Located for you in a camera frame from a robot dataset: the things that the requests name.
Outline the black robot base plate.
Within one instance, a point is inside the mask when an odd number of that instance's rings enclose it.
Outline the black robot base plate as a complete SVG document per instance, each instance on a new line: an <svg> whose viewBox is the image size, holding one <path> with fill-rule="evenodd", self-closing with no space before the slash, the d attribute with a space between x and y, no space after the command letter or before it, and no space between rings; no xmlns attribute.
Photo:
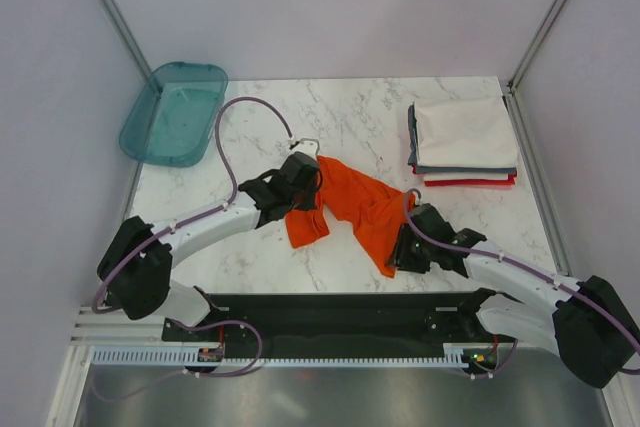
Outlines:
<svg viewBox="0 0 640 427"><path fill-rule="evenodd" d="M471 313L471 292L215 295L213 327L172 322L165 341L212 343L244 356L434 354L442 345L493 344Z"/></svg>

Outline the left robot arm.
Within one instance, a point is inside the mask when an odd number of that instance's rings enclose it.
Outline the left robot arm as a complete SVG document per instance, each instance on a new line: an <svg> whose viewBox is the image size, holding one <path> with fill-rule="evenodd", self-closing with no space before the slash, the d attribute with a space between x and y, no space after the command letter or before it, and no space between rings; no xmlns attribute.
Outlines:
<svg viewBox="0 0 640 427"><path fill-rule="evenodd" d="M198 340L219 329L219 316L205 295L171 278L171 271L197 252L231 236L277 222L291 211L316 208L322 185L317 156L293 151L283 165L236 187L230 200L214 202L177 218L146 223L125 220L97 267L102 284L92 309L108 296L129 319L160 315Z"/></svg>

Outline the orange t shirt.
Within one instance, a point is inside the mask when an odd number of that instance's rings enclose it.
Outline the orange t shirt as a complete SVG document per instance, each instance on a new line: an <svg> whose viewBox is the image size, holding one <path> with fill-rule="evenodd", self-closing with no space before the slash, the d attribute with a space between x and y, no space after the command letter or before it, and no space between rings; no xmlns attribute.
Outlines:
<svg viewBox="0 0 640 427"><path fill-rule="evenodd" d="M405 210L414 207L416 196L406 196L366 174L346 166L335 158L317 158L323 182L315 194L316 208L293 210L285 217L291 246L308 246L329 235L324 218L329 210L339 221L348 222L352 232L378 271L394 278L396 268L390 258L398 233L406 223Z"/></svg>

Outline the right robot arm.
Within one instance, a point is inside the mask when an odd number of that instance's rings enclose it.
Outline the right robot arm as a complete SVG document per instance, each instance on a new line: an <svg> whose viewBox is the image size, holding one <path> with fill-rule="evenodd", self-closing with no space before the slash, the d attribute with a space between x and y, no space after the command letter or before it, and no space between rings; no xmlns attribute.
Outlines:
<svg viewBox="0 0 640 427"><path fill-rule="evenodd" d="M520 260L472 229L454 230L430 204L403 206L390 262L424 273L432 265L480 283L458 315L467 339L504 335L544 349L583 383L598 389L639 352L639 328L614 287Z"/></svg>

